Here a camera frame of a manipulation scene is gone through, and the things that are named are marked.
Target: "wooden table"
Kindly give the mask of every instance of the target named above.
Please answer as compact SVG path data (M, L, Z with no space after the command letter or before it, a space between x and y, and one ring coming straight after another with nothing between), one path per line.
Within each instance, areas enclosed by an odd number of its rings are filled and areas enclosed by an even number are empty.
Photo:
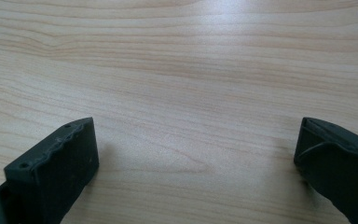
M62 223L349 223L293 155L303 117L358 133L358 0L0 0L0 184L91 116Z

